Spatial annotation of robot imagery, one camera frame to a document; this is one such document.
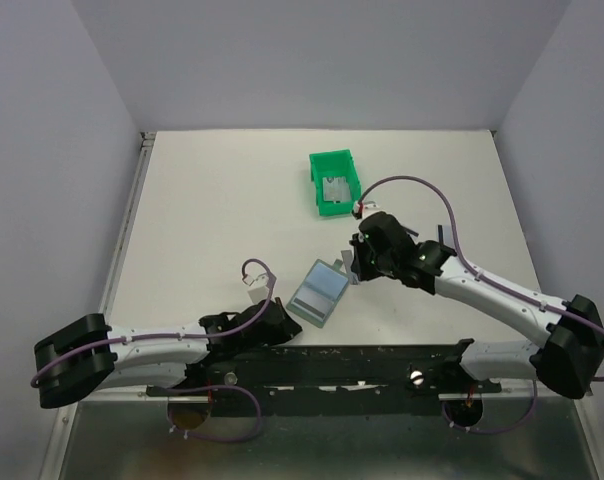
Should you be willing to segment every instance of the cable clip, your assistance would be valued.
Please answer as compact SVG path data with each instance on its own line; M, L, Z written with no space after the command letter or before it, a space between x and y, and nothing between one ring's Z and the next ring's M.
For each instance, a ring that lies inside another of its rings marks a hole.
M482 280L482 276L484 275L484 269L483 268L478 268L475 273L473 274L473 277L475 278L476 282L479 282L480 280Z

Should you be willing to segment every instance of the metal plate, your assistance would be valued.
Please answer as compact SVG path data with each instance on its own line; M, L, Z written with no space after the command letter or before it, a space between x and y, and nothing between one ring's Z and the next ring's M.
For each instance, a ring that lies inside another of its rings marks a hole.
M527 405L488 400L483 424L511 422ZM597 478L573 402L557 397L540 398L529 424L501 436L461 434L437 417L274 417L261 437L231 445L169 435L165 409L160 401L81 402L61 478ZM252 421L213 420L220 434Z

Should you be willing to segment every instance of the green plastic bin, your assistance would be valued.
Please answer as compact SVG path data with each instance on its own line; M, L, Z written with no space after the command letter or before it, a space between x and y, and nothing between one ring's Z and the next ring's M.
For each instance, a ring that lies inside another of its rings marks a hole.
M360 198L362 187L350 150L312 153L311 181L315 183L315 204L320 215L344 215L350 213L353 204ZM340 200L326 200L325 186L343 185L346 181L350 195L342 195Z

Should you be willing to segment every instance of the metal screw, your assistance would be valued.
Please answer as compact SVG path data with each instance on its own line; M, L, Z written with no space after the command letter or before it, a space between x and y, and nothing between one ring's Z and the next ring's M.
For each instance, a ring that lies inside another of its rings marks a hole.
M419 370L413 370L409 375L409 380L411 380L411 383L413 385L419 387L424 383L424 375L422 375L422 372L420 372Z
M233 372L229 372L226 375L224 375L224 384L225 385L236 385L238 383L238 376L233 373Z

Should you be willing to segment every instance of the gray wall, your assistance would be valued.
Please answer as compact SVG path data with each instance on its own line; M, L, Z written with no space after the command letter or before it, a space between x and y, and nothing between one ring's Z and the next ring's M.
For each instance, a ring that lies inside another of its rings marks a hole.
M140 127L494 128L568 0L73 0Z
M97 309L138 138L68 0L0 2L0 479L37 478L33 345Z
M591 296L604 321L604 1L571 3L497 145L543 288Z

